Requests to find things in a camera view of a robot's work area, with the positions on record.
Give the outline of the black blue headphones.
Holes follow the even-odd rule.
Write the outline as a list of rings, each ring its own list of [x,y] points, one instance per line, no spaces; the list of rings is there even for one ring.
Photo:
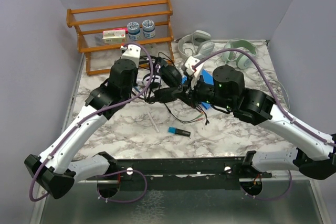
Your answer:
[[[176,100],[172,92],[182,82],[182,75],[174,65],[168,64],[161,57],[155,57],[153,74],[161,76],[161,85],[158,88],[148,87],[143,97],[147,103],[169,103]]]

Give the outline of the black white headphones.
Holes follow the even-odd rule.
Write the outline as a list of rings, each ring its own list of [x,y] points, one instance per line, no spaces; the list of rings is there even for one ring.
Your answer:
[[[150,83],[150,87],[152,88],[158,88],[161,85],[161,76],[157,74],[151,75],[146,74],[142,79],[142,84],[145,86],[148,83]]]

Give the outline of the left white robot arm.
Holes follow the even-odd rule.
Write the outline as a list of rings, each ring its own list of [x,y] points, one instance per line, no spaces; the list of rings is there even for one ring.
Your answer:
[[[99,154],[75,165],[73,158],[90,136],[131,99],[138,68],[130,59],[119,59],[109,78],[91,91],[85,104],[62,135],[39,155],[30,154],[24,164],[33,178],[54,199],[63,197],[79,180],[101,175],[110,179],[116,166],[112,157]]]

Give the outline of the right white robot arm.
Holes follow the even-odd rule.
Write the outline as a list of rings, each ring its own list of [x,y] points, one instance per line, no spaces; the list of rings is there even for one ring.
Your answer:
[[[241,171],[246,177],[272,170],[295,170],[324,180],[335,174],[335,135],[325,134],[294,117],[276,101],[256,89],[245,87],[244,75],[224,65],[213,71],[213,84],[203,81],[201,66],[184,66],[185,103],[205,102],[225,109],[245,123],[260,126],[292,143],[295,147],[280,152],[248,152]]]

